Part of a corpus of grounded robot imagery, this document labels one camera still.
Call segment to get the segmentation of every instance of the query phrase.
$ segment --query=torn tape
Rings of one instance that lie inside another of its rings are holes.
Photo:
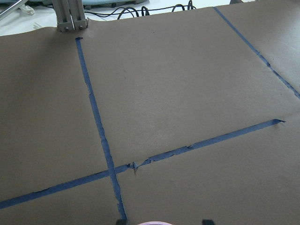
[[[295,96],[300,99],[300,93],[286,80],[284,79],[272,66],[271,64],[266,60],[266,58],[261,55],[261,53],[254,48],[254,46],[239,32],[239,30],[233,26],[233,24],[221,13],[220,10],[218,10],[217,7],[213,7],[215,11],[222,17],[225,22],[234,30],[234,32],[239,35],[239,37],[251,48],[251,50],[258,55],[258,57],[267,65],[267,67],[270,68],[270,70],[288,87],[290,90],[292,90],[295,94]]]
[[[253,131],[257,131],[259,129],[263,129],[263,128],[278,124],[280,122],[284,123],[285,121],[277,120],[277,119],[269,120],[269,121],[264,122],[264,123],[260,123],[260,124],[257,124],[257,125],[251,126],[251,127],[247,127],[247,128],[241,129],[241,130],[237,130],[237,131],[225,134],[225,135],[217,136],[217,137],[214,137],[214,138],[211,138],[211,139],[204,140],[202,142],[197,142],[197,143],[194,143],[194,144],[189,145],[189,146],[184,146],[184,147],[172,150],[172,151],[168,151],[168,152],[165,152],[165,153],[161,153],[161,154],[149,157],[148,159],[144,160],[140,165],[133,162],[131,164],[121,165],[121,166],[115,167],[114,170],[117,174],[125,172],[127,169],[136,169],[137,170],[138,167],[150,164],[152,161],[160,161],[160,160],[172,157],[173,155],[179,155],[179,154],[182,154],[182,153],[187,152],[187,151],[195,150],[195,149],[202,148],[202,147],[205,147],[205,146],[208,146],[208,145],[211,145],[211,144],[215,144],[215,143],[218,143],[218,142],[221,142],[221,141],[225,141],[225,140],[228,140],[228,139],[240,136],[240,135],[244,135],[244,134],[247,134],[247,133],[250,133],[250,132],[253,132]],[[46,196],[46,195],[51,195],[51,194],[54,194],[56,192],[63,191],[63,190],[66,190],[66,189],[70,189],[70,188],[73,188],[73,187],[76,187],[76,186],[79,186],[79,185],[82,185],[82,184],[86,184],[86,183],[89,183],[89,182],[92,182],[92,181],[95,181],[95,180],[102,179],[104,177],[108,177],[108,176],[110,176],[110,173],[109,173],[108,170],[105,170],[105,171],[102,171],[102,172],[99,172],[99,173],[96,173],[96,174],[92,174],[92,175],[89,175],[89,176],[86,176],[86,177],[82,177],[82,178],[79,178],[79,179],[76,179],[76,180],[72,180],[72,181],[69,181],[69,182],[66,182],[66,183],[62,183],[62,184],[47,188],[47,189],[42,190],[42,191],[33,192],[33,193],[30,193],[30,194],[26,194],[26,195],[22,195],[22,196],[19,196],[19,197],[16,197],[16,198],[5,200],[5,201],[0,202],[0,209],[4,209],[4,208],[7,208],[7,207],[10,207],[10,206],[13,206],[13,205],[17,205],[17,204],[20,204],[20,203],[24,203],[24,202],[27,202],[27,201],[30,201],[30,200],[34,200],[34,199],[37,199],[37,198],[40,198],[40,197],[43,197],[43,196]]]
[[[174,155],[180,155],[182,153],[185,153],[185,152],[188,152],[188,151],[191,151],[191,150],[199,149],[199,148],[202,148],[202,147],[205,147],[205,146],[208,146],[208,145],[212,145],[212,144],[215,144],[215,143],[218,143],[218,142],[222,142],[222,141],[225,141],[225,140],[237,137],[237,136],[241,136],[241,135],[253,132],[253,131],[257,131],[259,129],[263,129],[263,128],[278,124],[280,122],[284,123],[285,121],[278,120],[278,119],[273,119],[273,120],[269,120],[269,121],[266,121],[266,122],[263,122],[263,123],[260,123],[260,124],[256,124],[256,125],[241,129],[241,130],[233,131],[233,132],[225,134],[225,135],[213,137],[211,139],[207,139],[207,140],[204,140],[204,141],[201,141],[201,142],[197,142],[197,143],[194,143],[194,144],[189,145],[189,146],[184,146],[184,147],[181,147],[181,148],[178,148],[178,149],[174,149],[172,151],[168,151],[168,152],[164,152],[164,153],[161,153],[161,154],[158,154],[158,155],[155,155],[155,156],[151,156],[148,159],[146,159],[143,163],[141,163],[140,165],[136,165],[135,162],[133,162],[129,165],[129,168],[134,169],[135,171],[137,171],[138,167],[150,164],[152,161],[160,161],[160,160],[172,157]]]
[[[121,219],[127,219],[125,209],[124,209],[124,205],[123,205],[123,201],[122,201],[120,185],[118,183],[116,171],[114,169],[113,158],[112,158],[111,153],[110,153],[108,141],[105,137],[105,132],[104,132],[104,129],[103,129],[103,126],[102,126],[99,109],[98,109],[98,106],[97,106],[97,103],[96,103],[96,99],[95,99],[95,95],[94,95],[94,92],[93,92],[93,89],[92,89],[92,85],[90,83],[89,72],[88,72],[88,69],[86,67],[86,63],[85,63],[85,60],[84,60],[83,50],[82,50],[81,42],[80,42],[81,39],[82,39],[82,37],[77,37],[75,39],[75,41],[76,41],[76,46],[77,46],[77,51],[78,51],[78,56],[79,56],[79,61],[80,61],[84,81],[86,82],[86,85],[88,86],[88,89],[89,89],[89,92],[90,92],[90,94],[89,94],[90,104],[91,104],[91,107],[92,107],[92,110],[93,110],[93,114],[94,114],[97,129],[98,129],[98,133],[99,133],[100,138],[101,138],[101,144],[102,144],[102,148],[103,148],[103,151],[104,151],[104,156],[106,158],[106,163],[107,163],[109,175],[110,175],[110,178],[112,180],[112,186],[113,186],[114,194],[116,196],[116,199],[118,200],[119,213],[121,215]]]

